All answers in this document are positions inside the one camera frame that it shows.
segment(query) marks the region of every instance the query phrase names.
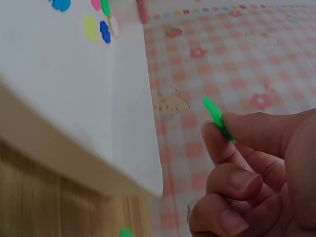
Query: printed flower pattern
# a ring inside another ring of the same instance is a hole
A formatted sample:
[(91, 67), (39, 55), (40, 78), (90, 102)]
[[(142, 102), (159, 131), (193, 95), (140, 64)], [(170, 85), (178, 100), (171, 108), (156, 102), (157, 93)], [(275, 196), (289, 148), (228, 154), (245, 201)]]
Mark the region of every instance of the printed flower pattern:
[(230, 11), (228, 14), (233, 17), (243, 16), (243, 14), (240, 11)]
[(201, 47), (191, 49), (190, 55), (192, 58), (203, 58), (206, 55), (207, 51)]
[(269, 94), (258, 94), (255, 93), (252, 95), (250, 103), (259, 110), (265, 110), (268, 107), (272, 106), (272, 99)]

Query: wooden surface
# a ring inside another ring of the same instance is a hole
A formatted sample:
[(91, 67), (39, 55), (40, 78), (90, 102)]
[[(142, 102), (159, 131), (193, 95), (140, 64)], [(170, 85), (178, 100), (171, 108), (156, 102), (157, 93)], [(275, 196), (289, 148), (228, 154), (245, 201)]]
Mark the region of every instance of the wooden surface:
[(124, 228), (151, 236), (146, 199), (103, 197), (0, 142), (0, 237), (118, 237)]

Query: hand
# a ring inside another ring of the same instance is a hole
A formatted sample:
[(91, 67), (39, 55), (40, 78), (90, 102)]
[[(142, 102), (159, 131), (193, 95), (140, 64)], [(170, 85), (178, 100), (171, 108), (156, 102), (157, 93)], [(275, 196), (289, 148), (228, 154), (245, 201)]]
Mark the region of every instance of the hand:
[(316, 236), (316, 110), (223, 116), (202, 135), (215, 168), (189, 219), (193, 237)]
[(140, 21), (143, 24), (147, 24), (149, 19), (147, 0), (136, 0), (136, 2)]

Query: pink checkered tablecloth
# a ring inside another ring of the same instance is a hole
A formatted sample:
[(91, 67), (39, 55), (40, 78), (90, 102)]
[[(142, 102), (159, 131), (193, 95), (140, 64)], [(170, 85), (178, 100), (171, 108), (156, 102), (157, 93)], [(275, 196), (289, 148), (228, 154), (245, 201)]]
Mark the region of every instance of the pink checkered tablecloth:
[(243, 6), (152, 20), (145, 28), (163, 197), (154, 237), (189, 237), (187, 217), (213, 164), (200, 127), (222, 111), (292, 114), (316, 107), (316, 8)]

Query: cartoon bear print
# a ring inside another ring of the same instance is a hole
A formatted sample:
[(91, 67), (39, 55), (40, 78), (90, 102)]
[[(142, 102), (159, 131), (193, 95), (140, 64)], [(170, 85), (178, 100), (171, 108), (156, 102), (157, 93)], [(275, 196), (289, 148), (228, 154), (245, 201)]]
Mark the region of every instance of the cartoon bear print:
[(153, 100), (155, 117), (168, 120), (177, 113), (189, 110), (189, 104), (179, 98), (176, 91), (174, 87), (167, 87), (158, 92), (158, 97)]
[(277, 39), (271, 37), (268, 33), (253, 33), (245, 38), (263, 53), (268, 53), (277, 46)]

